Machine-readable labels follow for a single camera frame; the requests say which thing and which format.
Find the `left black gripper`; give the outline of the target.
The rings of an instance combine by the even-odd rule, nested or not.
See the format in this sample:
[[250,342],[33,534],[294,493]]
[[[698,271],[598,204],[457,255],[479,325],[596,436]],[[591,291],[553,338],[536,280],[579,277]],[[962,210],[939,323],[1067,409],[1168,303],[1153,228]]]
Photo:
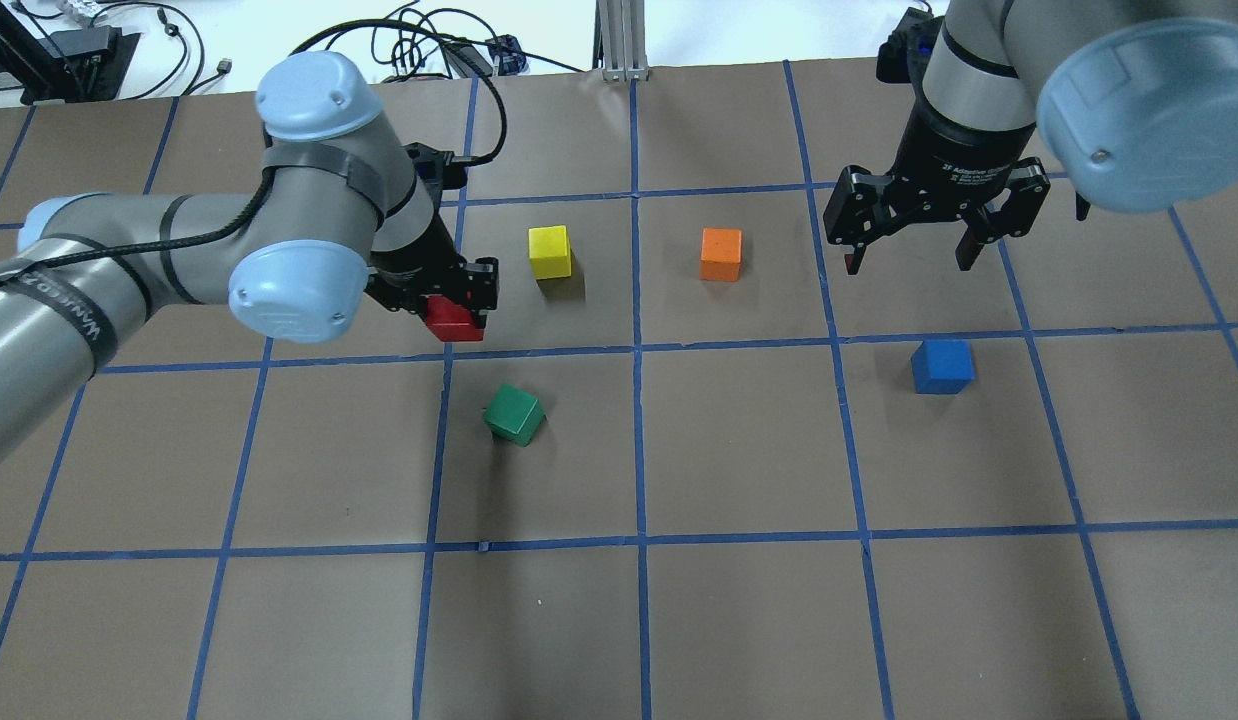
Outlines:
[[499,260],[464,259],[437,212],[427,220],[399,212],[378,228],[366,296],[391,313],[428,315],[428,301],[442,297],[488,315],[499,301]]

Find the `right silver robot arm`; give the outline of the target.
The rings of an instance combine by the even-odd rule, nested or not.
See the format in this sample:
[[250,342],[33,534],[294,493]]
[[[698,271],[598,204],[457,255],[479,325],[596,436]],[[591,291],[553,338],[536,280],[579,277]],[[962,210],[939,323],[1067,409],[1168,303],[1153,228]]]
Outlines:
[[912,224],[962,221],[967,270],[1030,233],[1062,165],[1077,219],[1162,212],[1238,182],[1238,1],[953,1],[911,9],[877,77],[912,88],[890,169],[848,165],[825,207],[847,273]]

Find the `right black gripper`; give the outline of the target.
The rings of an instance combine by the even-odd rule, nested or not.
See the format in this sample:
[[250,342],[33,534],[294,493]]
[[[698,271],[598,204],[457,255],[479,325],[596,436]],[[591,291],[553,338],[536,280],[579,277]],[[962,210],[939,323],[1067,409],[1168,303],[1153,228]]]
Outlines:
[[848,165],[825,207],[826,242],[846,247],[846,272],[860,273],[867,249],[912,224],[962,221],[954,250],[971,272],[990,242],[1030,233],[1052,191],[1039,158],[1026,158],[1030,131],[976,129],[945,118],[912,82],[912,109],[893,167],[880,176]]

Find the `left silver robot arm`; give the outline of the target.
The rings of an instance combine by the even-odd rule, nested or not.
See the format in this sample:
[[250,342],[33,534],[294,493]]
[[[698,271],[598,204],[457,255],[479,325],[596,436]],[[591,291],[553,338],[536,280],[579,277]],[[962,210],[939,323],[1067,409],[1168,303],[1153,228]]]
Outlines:
[[479,341],[496,259],[467,260],[439,216],[490,151],[404,144],[352,59],[300,49],[254,96],[255,191],[40,202],[0,261],[0,464],[168,306],[225,306],[249,329],[319,345],[361,299],[446,341]]

